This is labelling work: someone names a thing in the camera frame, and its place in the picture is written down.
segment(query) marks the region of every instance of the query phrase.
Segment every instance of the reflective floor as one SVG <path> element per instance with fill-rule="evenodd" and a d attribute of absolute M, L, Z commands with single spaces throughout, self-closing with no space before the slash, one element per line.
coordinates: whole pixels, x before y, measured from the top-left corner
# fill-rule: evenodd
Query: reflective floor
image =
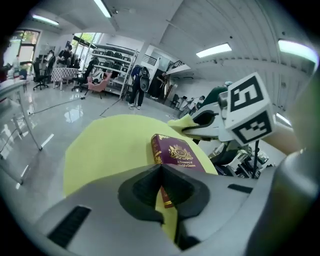
<path fill-rule="evenodd" d="M 128 103 L 114 94 L 100 99 L 88 92 L 86 99 L 71 85 L 62 91 L 52 87 L 32 90 L 28 85 L 23 95 L 28 102 L 29 119 L 34 136 L 42 144 L 39 151 L 23 121 L 17 116 L 22 135 L 12 120 L 1 123 L 0 149 L 2 159 L 18 175 L 24 174 L 19 186 L 3 170 L 0 182 L 3 192 L 12 199 L 18 211 L 34 223 L 44 211 L 63 198 L 64 154 L 68 146 L 93 121 L 119 114 L 143 115 L 167 122 L 175 118 L 175 110 L 145 98 L 141 110 L 128 108 Z"/>

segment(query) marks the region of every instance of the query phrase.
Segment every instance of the white ceiling beam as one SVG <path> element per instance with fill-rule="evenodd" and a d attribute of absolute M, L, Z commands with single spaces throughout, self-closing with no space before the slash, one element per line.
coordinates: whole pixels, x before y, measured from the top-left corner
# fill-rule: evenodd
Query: white ceiling beam
<path fill-rule="evenodd" d="M 208 62 L 203 62 L 196 65 L 197 69 L 203 69 L 203 68 L 223 69 L 224 67 L 238 67 L 238 68 L 252 68 L 252 69 L 258 69 L 258 70 L 266 70 L 269 72 L 282 74 L 284 76 L 294 77 L 299 81 L 305 81 L 309 79 L 309 75 L 307 75 L 305 72 L 298 70 L 296 68 L 275 63 L 275 62 L 254 60 L 254 59 L 225 59 L 225 60 L 217 60 L 217 64 L 214 61 L 208 61 Z"/>

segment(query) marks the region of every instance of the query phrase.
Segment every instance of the yellow cloth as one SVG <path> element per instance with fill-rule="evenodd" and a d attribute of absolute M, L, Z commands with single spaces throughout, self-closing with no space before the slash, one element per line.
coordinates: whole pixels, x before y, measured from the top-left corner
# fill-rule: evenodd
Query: yellow cloth
<path fill-rule="evenodd" d="M 217 174 L 215 167 L 198 145 L 180 133 L 183 126 L 191 124 L 189 118 L 170 121 L 176 130 L 157 119 L 134 114 L 114 115 L 93 121 L 65 153 L 64 194 L 68 196 L 96 179 L 154 164 L 151 148 L 154 134 L 185 140 L 205 171 Z M 165 209 L 160 193 L 155 209 L 164 215 L 165 225 L 162 227 L 173 239 L 177 225 L 176 209 Z"/>

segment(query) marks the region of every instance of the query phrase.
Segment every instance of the pink chair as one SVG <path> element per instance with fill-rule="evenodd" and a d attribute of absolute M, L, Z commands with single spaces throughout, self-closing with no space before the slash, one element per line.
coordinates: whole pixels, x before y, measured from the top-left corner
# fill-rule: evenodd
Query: pink chair
<path fill-rule="evenodd" d="M 104 91 L 105 88 L 107 87 L 107 84 L 108 84 L 108 81 L 110 80 L 111 75 L 112 75 L 112 72 L 108 73 L 107 77 L 104 80 L 102 80 L 100 83 L 98 83 L 98 84 L 93 84 L 92 83 L 92 77 L 89 76 L 87 78 L 87 80 L 88 80 L 88 83 L 87 83 L 88 89 L 86 90 L 86 93 L 84 95 L 87 95 L 87 92 L 89 90 L 91 90 L 92 92 L 98 92 L 99 95 L 100 95 L 100 99 L 102 99 L 101 92 Z"/>

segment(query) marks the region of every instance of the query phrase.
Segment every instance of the red passport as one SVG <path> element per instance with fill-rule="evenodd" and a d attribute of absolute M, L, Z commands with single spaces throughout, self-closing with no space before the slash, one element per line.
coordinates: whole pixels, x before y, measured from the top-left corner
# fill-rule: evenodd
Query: red passport
<path fill-rule="evenodd" d="M 174 164 L 195 171 L 205 172 L 195 153 L 183 139 L 155 134 L 151 138 L 151 146 L 156 164 Z M 163 187 L 160 188 L 164 208 L 173 207 Z"/>

